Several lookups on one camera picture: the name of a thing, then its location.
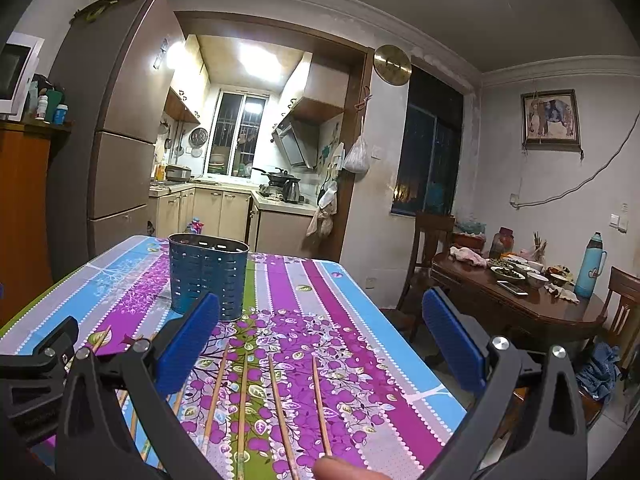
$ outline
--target blue bottle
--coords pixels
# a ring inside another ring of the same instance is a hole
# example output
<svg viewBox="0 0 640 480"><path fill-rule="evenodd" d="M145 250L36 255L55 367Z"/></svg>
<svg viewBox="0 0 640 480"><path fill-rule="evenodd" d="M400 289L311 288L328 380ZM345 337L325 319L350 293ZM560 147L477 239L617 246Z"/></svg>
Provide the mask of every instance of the blue bottle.
<svg viewBox="0 0 640 480"><path fill-rule="evenodd" d="M602 237L596 232L584 251L580 274L575 280L574 293L576 296L590 298L596 286L596 279L602 274L604 263L607 261L607 251L602 250Z"/></svg>

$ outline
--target gold round plate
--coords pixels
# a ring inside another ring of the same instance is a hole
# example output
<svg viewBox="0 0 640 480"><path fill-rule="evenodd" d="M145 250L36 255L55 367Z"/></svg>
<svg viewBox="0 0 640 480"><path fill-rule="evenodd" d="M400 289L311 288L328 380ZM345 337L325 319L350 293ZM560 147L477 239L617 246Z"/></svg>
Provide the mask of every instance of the gold round plate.
<svg viewBox="0 0 640 480"><path fill-rule="evenodd" d="M411 61L407 54L395 45L383 45L373 56L373 67L387 83L402 86L411 77Z"/></svg>

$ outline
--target metal screw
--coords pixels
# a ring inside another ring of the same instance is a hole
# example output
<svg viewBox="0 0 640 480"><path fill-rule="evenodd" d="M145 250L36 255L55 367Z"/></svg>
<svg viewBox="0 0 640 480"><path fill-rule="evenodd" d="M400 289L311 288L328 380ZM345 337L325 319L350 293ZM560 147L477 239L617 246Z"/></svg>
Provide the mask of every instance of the metal screw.
<svg viewBox="0 0 640 480"><path fill-rule="evenodd" d="M150 346L151 343L149 342L149 339L138 339L135 343L133 343L133 351L142 354L142 352L146 352L147 350L149 350Z"/></svg>
<svg viewBox="0 0 640 480"><path fill-rule="evenodd" d="M86 346L83 346L76 352L76 359L87 359L89 354L90 350Z"/></svg>
<svg viewBox="0 0 640 480"><path fill-rule="evenodd" d="M509 348L509 340L501 335L497 335L491 341L491 344L494 345L498 350L506 350Z"/></svg>
<svg viewBox="0 0 640 480"><path fill-rule="evenodd" d="M562 348L560 345L553 345L551 347L551 353L555 355L558 359L564 359L566 357L566 350Z"/></svg>

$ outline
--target kitchen window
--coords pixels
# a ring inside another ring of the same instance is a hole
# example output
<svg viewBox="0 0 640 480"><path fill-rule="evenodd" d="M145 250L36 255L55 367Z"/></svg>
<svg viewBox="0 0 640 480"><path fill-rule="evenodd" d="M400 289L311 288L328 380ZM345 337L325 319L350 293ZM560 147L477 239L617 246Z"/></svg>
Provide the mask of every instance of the kitchen window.
<svg viewBox="0 0 640 480"><path fill-rule="evenodd" d="M463 96L413 67L391 212L451 213L462 141Z"/></svg>
<svg viewBox="0 0 640 480"><path fill-rule="evenodd" d="M265 97L222 92L213 119L207 173L249 178Z"/></svg>

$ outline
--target blue gripper pad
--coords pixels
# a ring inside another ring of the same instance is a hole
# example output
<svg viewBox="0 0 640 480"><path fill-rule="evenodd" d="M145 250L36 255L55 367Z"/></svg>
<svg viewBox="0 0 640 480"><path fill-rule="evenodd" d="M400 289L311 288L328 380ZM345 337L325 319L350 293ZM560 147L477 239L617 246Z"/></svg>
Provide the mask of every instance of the blue gripper pad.
<svg viewBox="0 0 640 480"><path fill-rule="evenodd" d="M422 317L460 387L481 394L486 386L484 358L462 326L463 316L442 291L430 288L422 297Z"/></svg>
<svg viewBox="0 0 640 480"><path fill-rule="evenodd" d="M182 388L219 318L218 297L208 292L198 298L181 318L169 321L158 333L154 343L163 345L165 336L175 331L156 361L155 385L161 396L174 394Z"/></svg>

